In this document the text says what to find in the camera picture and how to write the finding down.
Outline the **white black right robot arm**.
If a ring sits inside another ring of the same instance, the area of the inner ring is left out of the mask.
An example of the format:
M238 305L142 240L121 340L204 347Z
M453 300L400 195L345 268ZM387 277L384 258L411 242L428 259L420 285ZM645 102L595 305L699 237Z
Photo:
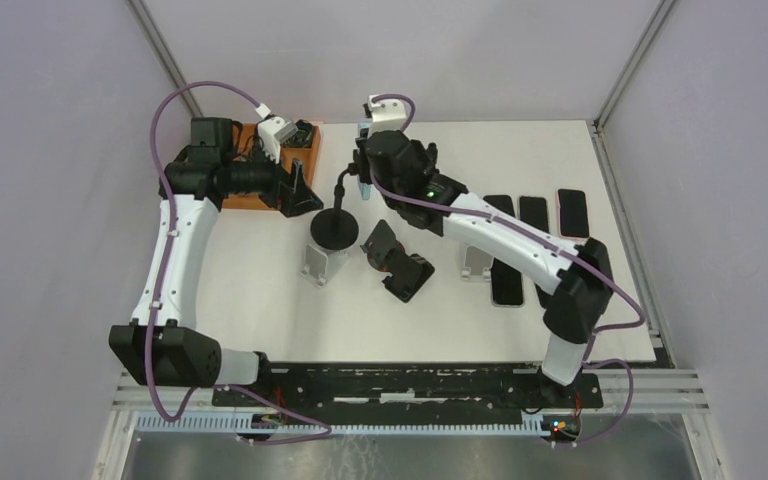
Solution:
M409 225L478 248L547 295L543 323L550 336L537 392L551 408L572 401L595 326L614 293L607 247L593 238L582 244L562 239L504 213L442 174L434 146L401 131L359 136L353 158L361 181Z

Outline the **round wooden base stand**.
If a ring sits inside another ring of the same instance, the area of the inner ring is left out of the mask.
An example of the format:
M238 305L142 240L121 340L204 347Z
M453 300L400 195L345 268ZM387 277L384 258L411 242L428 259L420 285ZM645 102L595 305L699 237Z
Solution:
M360 248L366 255L368 264L379 272L389 271L389 256L393 251L405 251L395 232L384 219L378 221Z

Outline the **silver metal phone stand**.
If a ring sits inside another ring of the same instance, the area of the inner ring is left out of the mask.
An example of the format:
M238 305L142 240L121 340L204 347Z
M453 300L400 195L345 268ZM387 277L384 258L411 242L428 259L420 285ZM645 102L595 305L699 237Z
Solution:
M460 245L460 277L465 282L489 283L494 257L475 246Z

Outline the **silver edge smartphone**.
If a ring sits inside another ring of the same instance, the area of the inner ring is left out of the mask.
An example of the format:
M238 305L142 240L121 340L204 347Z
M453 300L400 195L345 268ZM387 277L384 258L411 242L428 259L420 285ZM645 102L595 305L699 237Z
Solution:
M502 308L519 308L525 304L521 273L499 259L495 259L491 267L491 303Z

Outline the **black folding phone stand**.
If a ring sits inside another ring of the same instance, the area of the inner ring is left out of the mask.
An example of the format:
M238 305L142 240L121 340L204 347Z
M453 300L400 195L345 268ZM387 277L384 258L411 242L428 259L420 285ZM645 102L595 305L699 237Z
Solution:
M384 288L403 303L408 303L435 273L435 267L418 254L391 250L385 262L388 276Z

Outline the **silver stand left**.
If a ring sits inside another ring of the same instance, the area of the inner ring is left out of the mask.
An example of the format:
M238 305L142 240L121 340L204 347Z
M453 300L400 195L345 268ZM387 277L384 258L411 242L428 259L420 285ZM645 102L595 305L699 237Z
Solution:
M329 250L316 243L308 243L302 255L300 275L317 288L324 288L348 258L348 249Z

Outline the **blue case smartphone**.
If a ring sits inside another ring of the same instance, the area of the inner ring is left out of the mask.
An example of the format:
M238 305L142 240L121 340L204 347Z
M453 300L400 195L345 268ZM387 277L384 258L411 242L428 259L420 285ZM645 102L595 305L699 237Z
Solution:
M363 201L368 201L371 197L372 186L367 182L369 175L368 162L363 153L364 142L368 137L368 130L371 126L370 122L359 122L357 124L357 136L355 139L355 151L353 155L354 163L357 166L357 185L360 194L360 198Z

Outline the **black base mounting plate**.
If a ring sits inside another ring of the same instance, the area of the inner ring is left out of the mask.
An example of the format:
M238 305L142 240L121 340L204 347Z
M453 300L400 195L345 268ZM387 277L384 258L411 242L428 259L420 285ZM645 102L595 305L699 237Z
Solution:
M444 425L599 409L594 373L559 386L534 363L274 362L252 391L323 423Z

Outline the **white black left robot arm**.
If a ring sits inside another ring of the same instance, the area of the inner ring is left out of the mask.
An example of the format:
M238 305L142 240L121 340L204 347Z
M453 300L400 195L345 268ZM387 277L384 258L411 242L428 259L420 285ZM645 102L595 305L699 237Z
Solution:
M283 144L295 122L268 116L244 138L241 123L195 118L190 142L162 170L160 225L144 292L126 325L111 328L108 343L140 385L208 388L236 384L250 407L274 394L262 352L238 351L197 330L196 298L211 232L230 196L256 196L291 218L322 209L299 159L286 166Z

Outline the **black round clamp stand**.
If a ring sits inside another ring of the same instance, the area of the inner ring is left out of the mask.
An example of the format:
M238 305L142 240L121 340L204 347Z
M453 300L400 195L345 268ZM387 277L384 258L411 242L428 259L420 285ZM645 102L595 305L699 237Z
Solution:
M352 247L358 239L358 222L350 212L343 209L343 199L346 193L345 177L356 174L357 168L348 166L338 175L334 187L333 206L320 211L311 221L311 238L323 249L346 250Z

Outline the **orange wooden organizer tray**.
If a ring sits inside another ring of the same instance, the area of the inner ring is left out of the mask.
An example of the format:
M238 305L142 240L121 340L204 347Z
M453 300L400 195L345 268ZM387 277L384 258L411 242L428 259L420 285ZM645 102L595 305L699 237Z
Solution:
M234 122L232 133L234 145L237 153L233 161L244 162L249 159L254 143L254 133L256 126L253 123ZM321 144L321 132L318 126L312 127L313 134L310 145L306 147L293 147L284 145L281 150L281 162L285 170L289 171L292 162L299 160L303 167L305 181L312 186L317 168L317 162ZM267 205L262 202L258 195L232 195L223 201L224 209L231 210L256 210L266 211Z

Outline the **pink case smartphone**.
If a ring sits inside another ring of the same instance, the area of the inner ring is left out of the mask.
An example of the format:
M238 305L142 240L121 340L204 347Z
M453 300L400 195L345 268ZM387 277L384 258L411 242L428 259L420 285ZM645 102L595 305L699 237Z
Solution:
M590 225L586 194L581 190L557 191L559 233L562 237L586 239L590 237Z

